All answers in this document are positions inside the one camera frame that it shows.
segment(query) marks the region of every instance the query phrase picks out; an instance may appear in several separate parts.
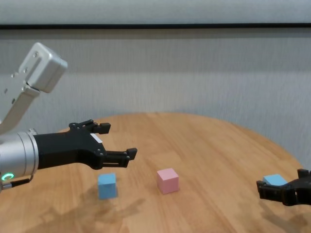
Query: gray wall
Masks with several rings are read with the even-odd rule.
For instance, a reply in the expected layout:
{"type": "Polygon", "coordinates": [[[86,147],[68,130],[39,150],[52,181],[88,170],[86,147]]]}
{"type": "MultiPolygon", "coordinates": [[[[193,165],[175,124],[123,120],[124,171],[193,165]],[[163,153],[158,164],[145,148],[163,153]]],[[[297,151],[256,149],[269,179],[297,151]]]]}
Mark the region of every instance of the gray wall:
{"type": "Polygon", "coordinates": [[[15,131],[187,112],[255,130],[311,167],[310,37],[309,29],[0,31],[0,86],[39,41],[69,69],[15,131]]]}

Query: light blue cube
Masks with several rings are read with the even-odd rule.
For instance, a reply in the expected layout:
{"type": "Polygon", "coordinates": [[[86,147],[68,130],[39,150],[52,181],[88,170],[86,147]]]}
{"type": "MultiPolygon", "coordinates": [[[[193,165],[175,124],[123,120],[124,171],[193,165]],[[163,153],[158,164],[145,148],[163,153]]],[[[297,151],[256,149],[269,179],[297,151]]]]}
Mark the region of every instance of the light blue cube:
{"type": "Polygon", "coordinates": [[[279,174],[264,176],[263,181],[270,185],[281,186],[287,184],[287,181],[279,174]]]}
{"type": "Polygon", "coordinates": [[[117,196],[116,174],[102,174],[98,176],[99,199],[115,198],[117,196]]]}

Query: green indicator light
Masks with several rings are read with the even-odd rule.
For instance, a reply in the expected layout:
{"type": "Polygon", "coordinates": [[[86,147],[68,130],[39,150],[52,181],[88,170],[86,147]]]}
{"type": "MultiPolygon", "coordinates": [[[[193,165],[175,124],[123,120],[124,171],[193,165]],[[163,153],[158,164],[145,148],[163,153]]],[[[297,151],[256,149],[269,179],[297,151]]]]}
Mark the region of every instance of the green indicator light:
{"type": "Polygon", "coordinates": [[[4,174],[3,176],[2,176],[2,180],[3,181],[7,181],[7,180],[10,180],[10,179],[12,179],[14,177],[14,174],[13,173],[6,173],[6,174],[4,174]]]}

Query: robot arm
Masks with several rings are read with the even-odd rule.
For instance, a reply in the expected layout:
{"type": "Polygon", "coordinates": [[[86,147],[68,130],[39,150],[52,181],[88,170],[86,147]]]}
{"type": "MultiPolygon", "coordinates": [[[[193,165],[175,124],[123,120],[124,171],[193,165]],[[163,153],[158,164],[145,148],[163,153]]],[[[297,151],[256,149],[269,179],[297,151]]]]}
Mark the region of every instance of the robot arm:
{"type": "MultiPolygon", "coordinates": [[[[41,91],[50,93],[67,62],[36,43],[18,72],[0,90],[0,134],[14,128],[41,91]]],[[[108,151],[96,135],[109,133],[110,124],[93,120],[69,124],[64,133],[37,134],[35,130],[0,136],[0,192],[30,182],[38,169],[82,163],[91,169],[127,167],[136,148],[108,151]]]]}
{"type": "Polygon", "coordinates": [[[0,89],[0,134],[13,129],[40,92],[50,93],[58,83],[67,62],[54,51],[35,43],[6,84],[0,89]]]}
{"type": "Polygon", "coordinates": [[[257,181],[261,199],[282,202],[283,205],[311,205],[311,172],[298,169],[298,179],[282,186],[257,181]]]}

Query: wooden table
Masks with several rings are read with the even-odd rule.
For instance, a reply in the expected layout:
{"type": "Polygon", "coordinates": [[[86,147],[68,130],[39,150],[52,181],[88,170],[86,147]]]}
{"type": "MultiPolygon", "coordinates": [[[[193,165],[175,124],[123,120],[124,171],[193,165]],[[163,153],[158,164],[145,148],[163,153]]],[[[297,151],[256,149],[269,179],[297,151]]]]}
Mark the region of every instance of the wooden table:
{"type": "Polygon", "coordinates": [[[128,168],[83,164],[39,170],[1,193],[1,233],[304,233],[311,207],[260,200],[256,181],[302,166],[280,146],[234,124],[184,114],[132,114],[97,122],[108,150],[137,147],[128,168]],[[156,171],[172,167],[180,190],[162,195],[156,171]],[[115,172],[119,196],[99,200],[97,177],[115,172]]]}

